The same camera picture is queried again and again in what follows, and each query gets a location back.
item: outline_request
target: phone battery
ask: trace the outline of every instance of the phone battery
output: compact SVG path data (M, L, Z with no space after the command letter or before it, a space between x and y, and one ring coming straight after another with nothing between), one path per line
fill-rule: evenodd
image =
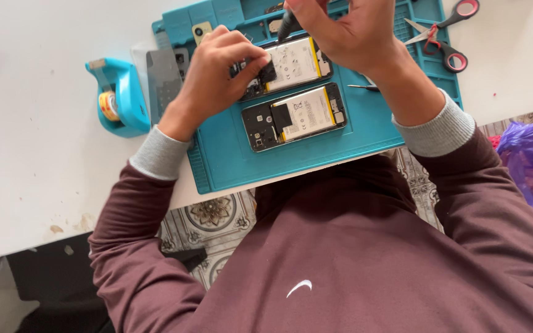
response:
M292 125L283 127L282 141L287 142L336 125L326 87L281 100L271 105L287 105Z
M275 65L277 79L267 82L266 91L291 87L322 76L311 37L266 49Z

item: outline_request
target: gray sleeve cuff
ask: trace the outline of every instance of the gray sleeve cuff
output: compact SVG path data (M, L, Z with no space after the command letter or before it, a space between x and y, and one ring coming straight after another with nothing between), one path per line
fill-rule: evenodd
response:
M431 121L417 126L403 126L392 115L392 123L415 155L446 155L463 146L474 134L474 118L463 112L443 89L440 90L445 96L445 106Z
M175 180L189 143L176 141L154 125L135 155L129 159L131 166L144 175L159 180Z

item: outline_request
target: blue tape dispenser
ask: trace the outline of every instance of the blue tape dispenser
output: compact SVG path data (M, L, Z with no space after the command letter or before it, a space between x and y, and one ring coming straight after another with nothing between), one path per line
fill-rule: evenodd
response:
M98 81L98 118L109 132L132 138L149 132L151 122L132 64L102 58L85 64Z

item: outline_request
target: tape roll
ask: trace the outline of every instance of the tape roll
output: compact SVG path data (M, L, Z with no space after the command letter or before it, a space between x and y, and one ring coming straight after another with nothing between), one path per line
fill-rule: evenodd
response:
M98 96L98 104L104 116L110 121L119 121L117 97L114 91L106 91Z

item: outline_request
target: tiled floor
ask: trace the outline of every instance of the tiled floor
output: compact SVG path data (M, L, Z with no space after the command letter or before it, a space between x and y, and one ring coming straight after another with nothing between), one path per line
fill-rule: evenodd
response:
M500 135L512 120L533 123L533 113L485 125L480 130L487 136ZM429 174L406 147L398 148L397 153L397 168L409 183L418 216L443 232L434 212L439 196ZM207 259L191 274L209 289L233 250L256 223L253 192L234 193L169 211L160 230L162 251L204 247Z

